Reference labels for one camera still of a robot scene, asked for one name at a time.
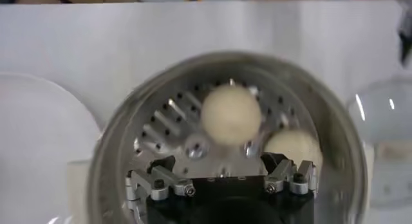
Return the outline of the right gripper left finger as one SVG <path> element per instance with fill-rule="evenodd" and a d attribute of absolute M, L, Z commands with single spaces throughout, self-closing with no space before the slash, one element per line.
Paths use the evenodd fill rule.
<path fill-rule="evenodd" d="M 133 214 L 145 214 L 146 199 L 159 202 L 172 195 L 192 198 L 196 194 L 191 179 L 179 177 L 157 164 L 151 167 L 150 172 L 143 168 L 131 169 L 126 174 L 125 185 L 127 208 Z"/>

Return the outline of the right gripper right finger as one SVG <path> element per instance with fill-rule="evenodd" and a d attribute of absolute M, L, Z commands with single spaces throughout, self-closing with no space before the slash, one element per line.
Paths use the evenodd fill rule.
<path fill-rule="evenodd" d="M 268 193 L 288 190 L 295 195 L 317 194 L 317 167 L 312 161 L 303 160 L 297 166 L 293 160 L 277 153 L 263 153 L 261 159 L 268 172 L 264 177 Z"/>

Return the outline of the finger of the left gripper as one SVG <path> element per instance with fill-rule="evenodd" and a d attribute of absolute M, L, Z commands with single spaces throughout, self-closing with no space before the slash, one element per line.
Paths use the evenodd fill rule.
<path fill-rule="evenodd" d="M 408 57 L 411 53 L 411 9 L 404 10 L 402 21 L 398 29 L 400 38 L 400 63 L 407 66 Z"/>

